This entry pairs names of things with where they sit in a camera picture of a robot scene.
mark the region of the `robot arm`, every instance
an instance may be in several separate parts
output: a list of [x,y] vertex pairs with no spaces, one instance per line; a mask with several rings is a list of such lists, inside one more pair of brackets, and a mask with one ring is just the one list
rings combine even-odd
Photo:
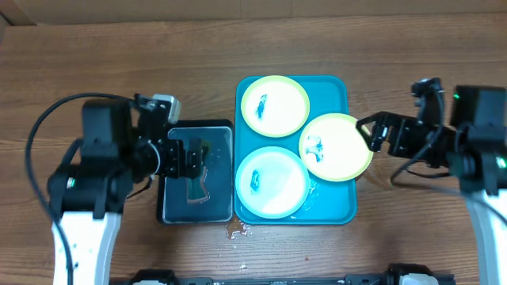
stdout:
[[[439,78],[423,80],[412,86],[412,94],[421,107],[417,117],[380,112],[357,122],[357,130],[371,151],[380,151],[384,141],[390,143],[389,155],[425,162],[430,168],[448,168],[446,175],[459,180],[460,192],[431,188],[433,191],[462,196],[477,238],[481,284],[507,284],[507,149],[505,148],[505,101],[503,88],[488,86],[456,87],[452,106],[451,125],[443,127],[428,150],[418,155],[436,133],[439,121],[437,97],[443,100]],[[372,135],[362,128],[375,123]],[[413,184],[394,186],[414,187]]]
[[[131,108],[139,111],[137,128]],[[171,96],[135,96],[135,100],[98,99],[82,108],[83,138],[67,151],[48,180],[51,210],[71,249],[75,285],[109,284],[109,266],[125,200],[133,185],[154,175],[198,177],[205,146],[167,138],[180,104]],[[71,164],[80,149],[81,161]],[[67,255],[57,224],[54,284],[68,284]]]

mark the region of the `green led light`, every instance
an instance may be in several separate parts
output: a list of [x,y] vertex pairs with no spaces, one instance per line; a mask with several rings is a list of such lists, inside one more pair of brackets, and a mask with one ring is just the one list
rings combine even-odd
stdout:
[[507,161],[504,158],[497,157],[497,164],[501,169],[507,168]]

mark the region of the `wood grain surface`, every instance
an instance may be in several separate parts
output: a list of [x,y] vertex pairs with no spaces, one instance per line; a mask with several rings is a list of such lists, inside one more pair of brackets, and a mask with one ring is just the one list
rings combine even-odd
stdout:
[[[51,284],[50,222],[26,180],[23,153],[30,127],[57,99],[169,93],[181,100],[182,119],[234,121],[235,88],[245,77],[333,74],[347,85],[353,116],[413,116],[409,87],[420,78],[443,78],[448,93],[456,84],[507,84],[507,15],[12,27],[0,67],[0,284]],[[81,105],[58,109],[40,128],[33,156],[42,185],[81,135]],[[409,262],[478,283],[463,201],[390,190],[387,178],[401,162],[375,155],[346,226],[252,226],[235,241],[225,224],[158,224],[152,189],[126,203],[111,276],[141,268],[220,279],[343,276]]]

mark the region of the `teal tray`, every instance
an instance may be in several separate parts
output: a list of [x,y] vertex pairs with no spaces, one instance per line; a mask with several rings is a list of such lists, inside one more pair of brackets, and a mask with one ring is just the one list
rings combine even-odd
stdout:
[[[241,99],[246,88],[262,76],[253,76],[239,82],[236,89],[234,134],[234,176],[242,160],[252,151],[264,146],[280,146],[299,156],[301,132],[314,118],[333,112],[349,114],[347,89],[342,80],[332,75],[288,76],[296,80],[310,98],[310,115],[296,133],[283,138],[269,138],[253,131],[241,114]],[[303,206],[294,214],[277,219],[261,218],[243,206],[234,189],[236,215],[249,224],[264,225],[343,225],[350,222],[357,211],[356,182],[329,182],[310,173],[310,193]]]

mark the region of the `yellow-rimmed plate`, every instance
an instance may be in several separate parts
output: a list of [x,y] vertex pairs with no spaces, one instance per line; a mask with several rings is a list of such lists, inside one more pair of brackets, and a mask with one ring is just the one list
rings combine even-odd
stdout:
[[326,114],[313,119],[299,138],[299,156],[315,176],[327,181],[347,181],[359,176],[373,153],[356,129],[357,119],[346,114]]
[[271,75],[246,89],[241,112],[246,124],[257,133],[281,138],[298,131],[307,121],[310,99],[298,82]]

